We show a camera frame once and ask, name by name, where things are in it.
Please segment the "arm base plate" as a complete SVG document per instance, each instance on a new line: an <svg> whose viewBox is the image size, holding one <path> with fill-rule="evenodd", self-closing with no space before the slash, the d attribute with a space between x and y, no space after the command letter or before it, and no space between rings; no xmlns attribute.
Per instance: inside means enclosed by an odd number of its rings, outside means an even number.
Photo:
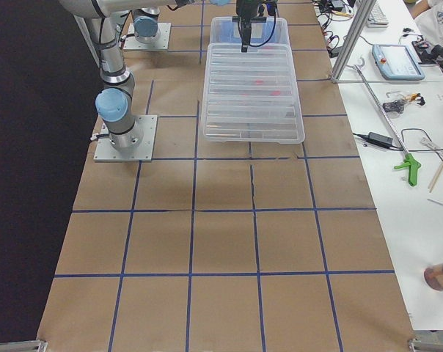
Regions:
<svg viewBox="0 0 443 352"><path fill-rule="evenodd" d="M117 135L103 123L96 141L96 162L151 162L155 144L158 115L136 115L131 131Z"/></svg>
<svg viewBox="0 0 443 352"><path fill-rule="evenodd" d="M131 51L167 51L169 48L169 36L171 32L171 23L158 23L158 30L152 37L139 35L134 24L128 27L128 32L124 38L124 52Z"/></svg>

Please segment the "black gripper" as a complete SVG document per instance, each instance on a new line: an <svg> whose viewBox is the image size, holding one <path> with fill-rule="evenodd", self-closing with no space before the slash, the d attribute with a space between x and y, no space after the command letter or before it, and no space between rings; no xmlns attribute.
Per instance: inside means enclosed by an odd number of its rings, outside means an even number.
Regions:
<svg viewBox="0 0 443 352"><path fill-rule="evenodd" d="M240 21L241 51L247 52L251 45L252 21L261 21L265 15L260 11L261 6L266 6L269 16L277 14L277 1L262 0L237 0L235 13Z"/></svg>

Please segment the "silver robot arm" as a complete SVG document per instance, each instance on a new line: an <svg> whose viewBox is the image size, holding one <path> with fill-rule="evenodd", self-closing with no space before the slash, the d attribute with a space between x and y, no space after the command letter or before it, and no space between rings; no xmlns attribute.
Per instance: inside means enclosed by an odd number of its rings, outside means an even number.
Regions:
<svg viewBox="0 0 443 352"><path fill-rule="evenodd" d="M246 53L249 47L259 48L271 41L277 26L277 1L236 1L235 16L232 22L236 24L238 36L241 41L241 52ZM141 43L144 40L156 38L158 33L158 17L159 8L154 8L155 12L151 13L150 8L143 10L132 10L133 17L133 36ZM271 25L271 33L267 38L258 44L252 44L252 32L255 23L266 23L267 17L264 15L267 10L269 16L273 18Z"/></svg>
<svg viewBox="0 0 443 352"><path fill-rule="evenodd" d="M143 131L131 113L135 81L120 49L118 15L131 15L139 37L158 33L160 7L176 10L190 1L61 1L74 16L84 20L90 42L98 57L103 91L95 99L98 114L109 131L109 144L115 150L129 150L141 143Z"/></svg>

